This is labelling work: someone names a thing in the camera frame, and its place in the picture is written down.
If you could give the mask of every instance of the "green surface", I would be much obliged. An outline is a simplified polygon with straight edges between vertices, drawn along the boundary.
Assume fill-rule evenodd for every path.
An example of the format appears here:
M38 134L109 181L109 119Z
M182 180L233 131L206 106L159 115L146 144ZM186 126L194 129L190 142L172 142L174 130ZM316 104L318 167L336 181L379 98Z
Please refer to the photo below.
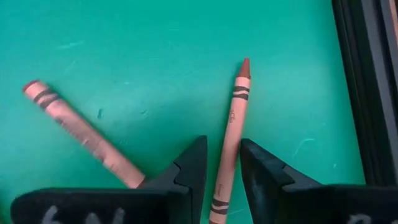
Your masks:
M321 183L363 184L330 0L0 1L5 220L30 190L124 188L24 97L22 86L39 78L150 177L206 134L207 223L244 57L252 62L244 137ZM228 223L251 219L239 169Z

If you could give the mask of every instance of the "brown crayon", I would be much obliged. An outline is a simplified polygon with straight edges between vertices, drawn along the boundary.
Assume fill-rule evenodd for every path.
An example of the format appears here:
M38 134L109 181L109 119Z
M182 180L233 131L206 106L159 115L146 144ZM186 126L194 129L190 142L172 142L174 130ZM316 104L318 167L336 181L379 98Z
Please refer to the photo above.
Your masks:
M250 63L245 58L241 71L236 75L231 109L225 131L223 151L216 180L215 192L210 211L210 224L226 223L226 215L231 198L235 163L242 137L244 117L250 92Z
M390 10L392 16L393 29L396 36L396 42L398 45L398 15L397 15L396 2L395 0L389 0L389 3L390 3Z
M38 104L58 124L87 147L103 165L121 179L129 188L137 188L145 176L119 151L98 134L83 118L46 84L34 80L23 88L25 95Z

